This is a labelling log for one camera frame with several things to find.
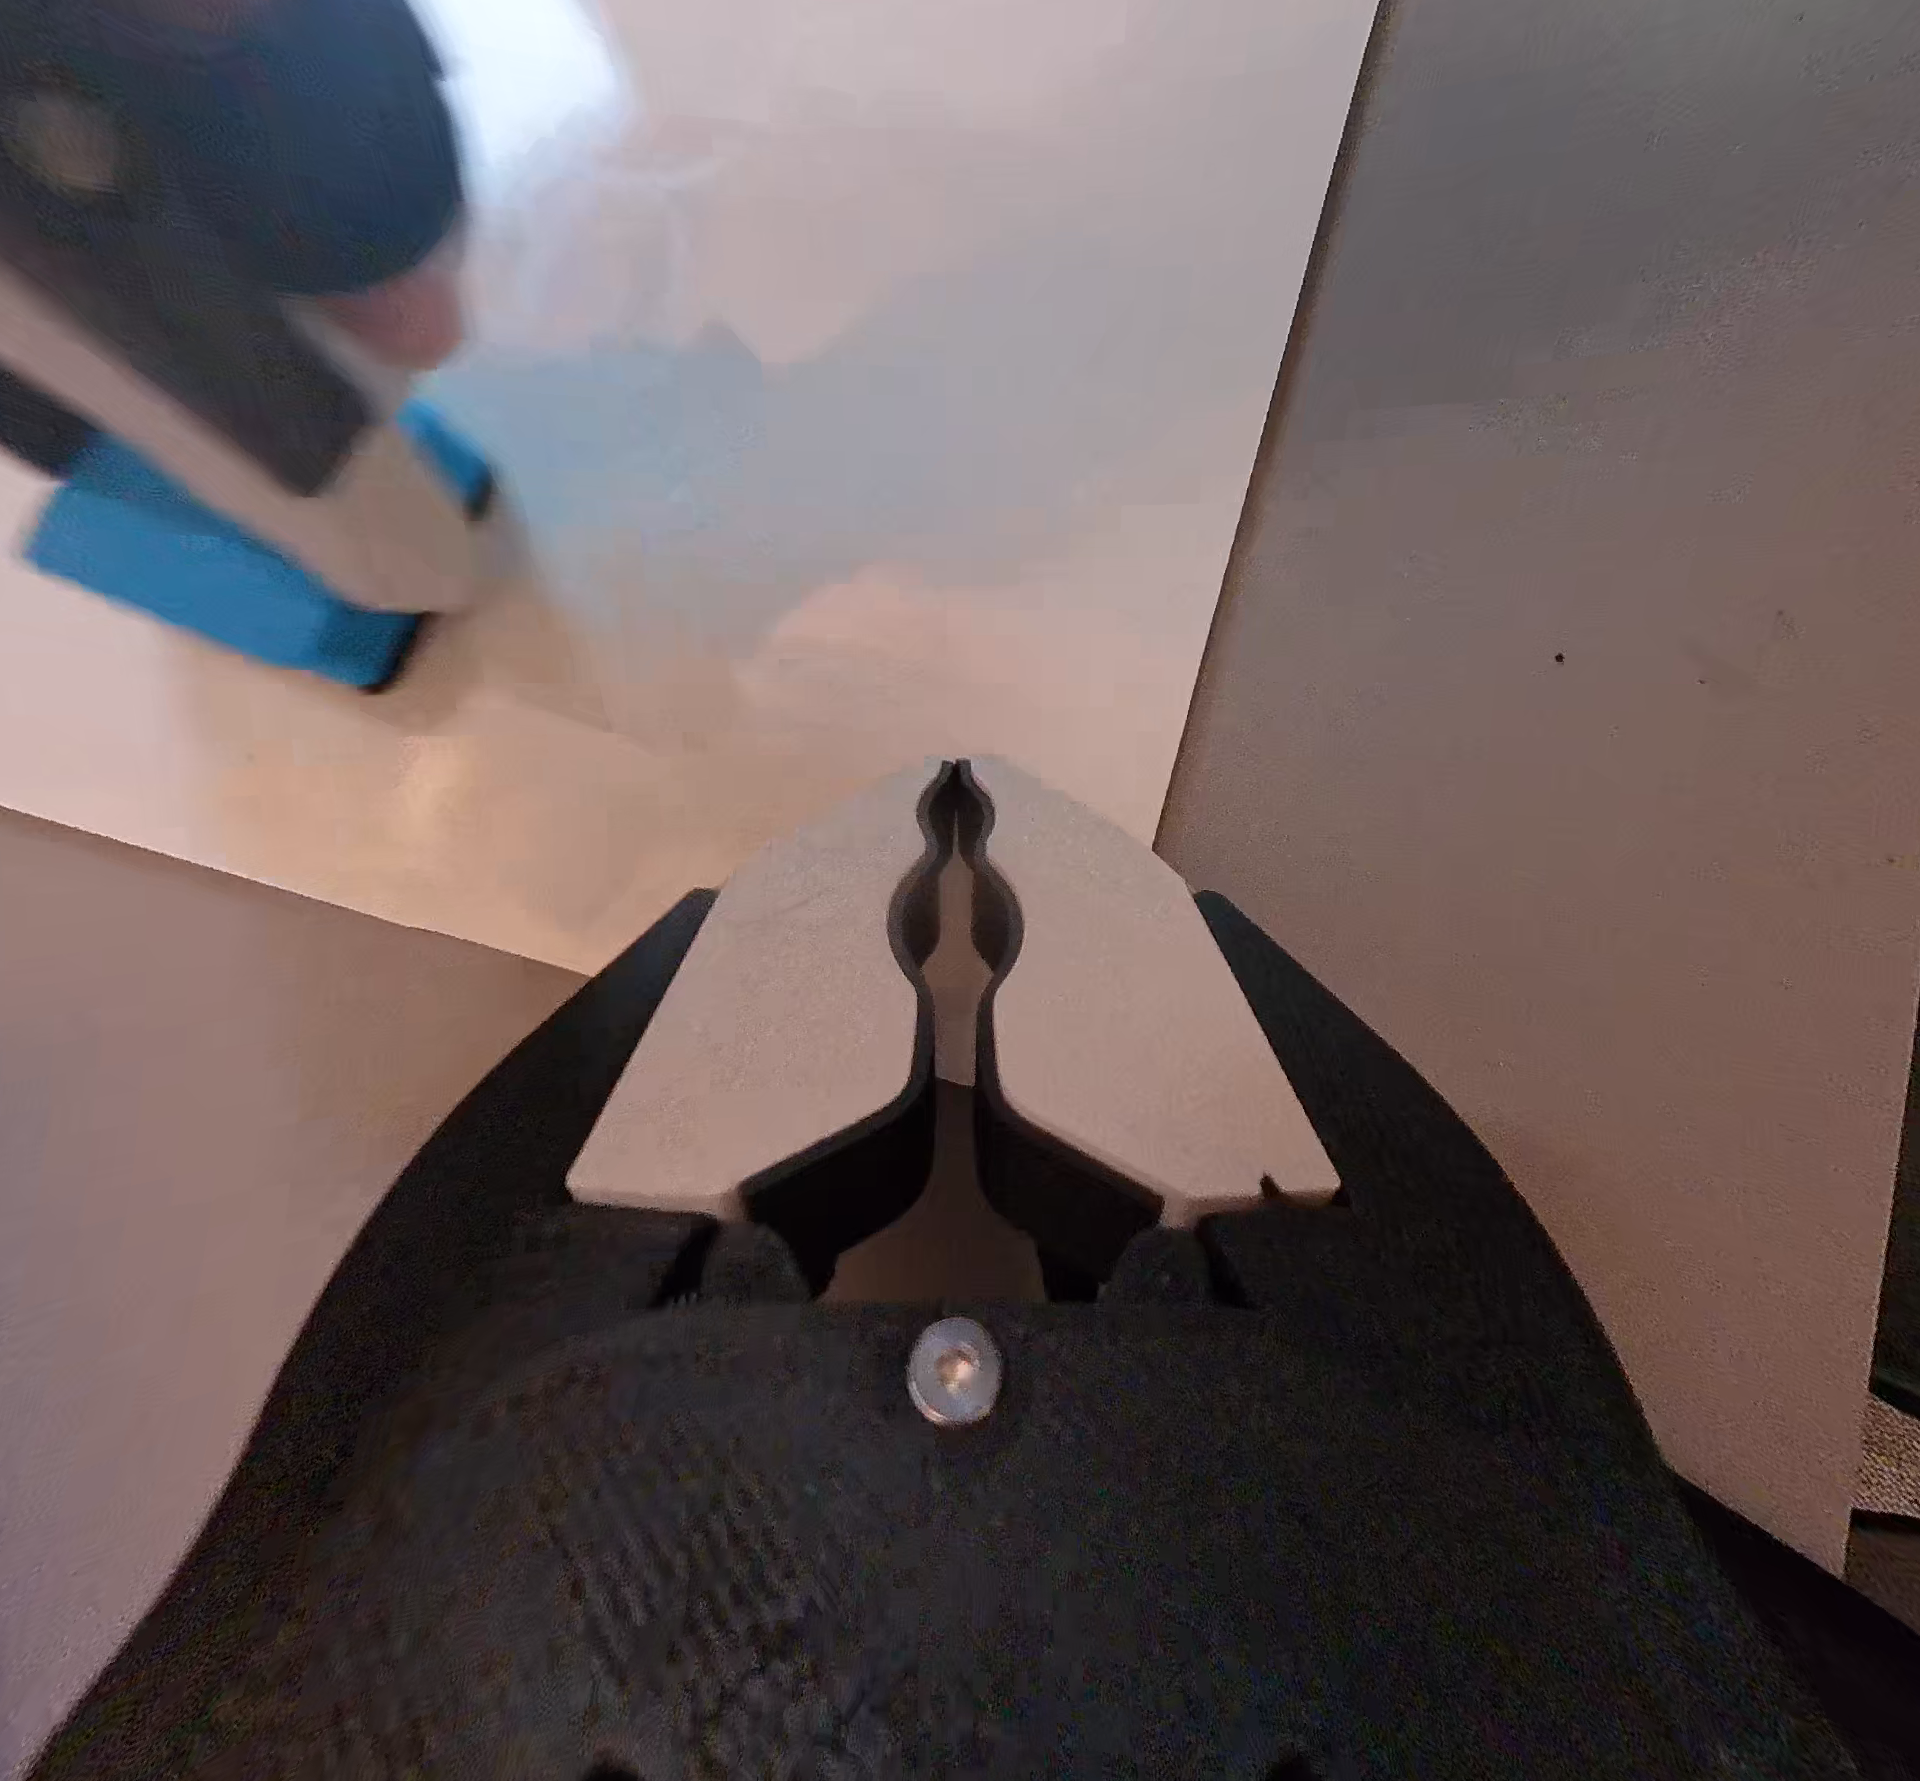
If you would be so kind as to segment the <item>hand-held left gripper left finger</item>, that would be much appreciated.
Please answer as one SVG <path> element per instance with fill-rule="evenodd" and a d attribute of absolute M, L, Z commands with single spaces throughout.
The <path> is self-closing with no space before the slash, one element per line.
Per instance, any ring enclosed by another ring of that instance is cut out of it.
<path fill-rule="evenodd" d="M 708 902 L 568 1195 L 773 1229 L 824 1294 L 937 1160 L 951 764 L 926 758 L 755 849 Z"/>

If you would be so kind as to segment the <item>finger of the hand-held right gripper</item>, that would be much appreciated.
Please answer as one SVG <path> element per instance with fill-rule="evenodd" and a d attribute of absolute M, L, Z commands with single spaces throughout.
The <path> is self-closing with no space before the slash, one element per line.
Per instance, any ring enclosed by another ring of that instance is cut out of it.
<path fill-rule="evenodd" d="M 292 497 L 23 271 L 0 280 L 0 357 L 346 607 L 424 616 L 472 607 L 478 539 L 394 420 L 345 458 L 321 497 Z"/>

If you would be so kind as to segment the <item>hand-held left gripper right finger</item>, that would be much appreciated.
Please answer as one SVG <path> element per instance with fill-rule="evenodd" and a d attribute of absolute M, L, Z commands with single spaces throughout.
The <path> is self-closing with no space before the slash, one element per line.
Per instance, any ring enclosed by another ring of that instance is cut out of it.
<path fill-rule="evenodd" d="M 1195 892 L 1123 820 L 1005 758 L 957 764 L 976 878 L 976 1169 L 1090 1301 L 1142 1229 L 1328 1209 L 1336 1169 Z"/>

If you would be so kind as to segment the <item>blue foam eraser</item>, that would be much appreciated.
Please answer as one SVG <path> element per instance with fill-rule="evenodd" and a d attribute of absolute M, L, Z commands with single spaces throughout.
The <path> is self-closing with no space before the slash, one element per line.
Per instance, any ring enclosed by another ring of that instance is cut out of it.
<path fill-rule="evenodd" d="M 3 378 L 0 440 L 56 481 L 23 562 L 222 653 L 389 692 L 432 611 L 365 611 L 194 502 L 172 473 Z"/>

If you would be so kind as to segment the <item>small white whiteboard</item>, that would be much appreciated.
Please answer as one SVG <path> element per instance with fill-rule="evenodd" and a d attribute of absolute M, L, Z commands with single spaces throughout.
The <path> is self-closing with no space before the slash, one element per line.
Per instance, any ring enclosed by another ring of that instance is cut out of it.
<path fill-rule="evenodd" d="M 926 752 L 1154 839 L 1381 0 L 415 7 L 492 596 L 333 692 L 3 466 L 3 819 L 579 974 Z"/>

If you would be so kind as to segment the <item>person's right hand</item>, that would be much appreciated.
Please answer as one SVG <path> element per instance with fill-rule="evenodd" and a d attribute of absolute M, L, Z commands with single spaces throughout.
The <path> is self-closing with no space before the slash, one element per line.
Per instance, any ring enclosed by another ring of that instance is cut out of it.
<path fill-rule="evenodd" d="M 401 280 L 308 302 L 308 308 L 360 356 L 407 378 L 446 364 L 466 342 L 460 263 L 449 246 Z"/>

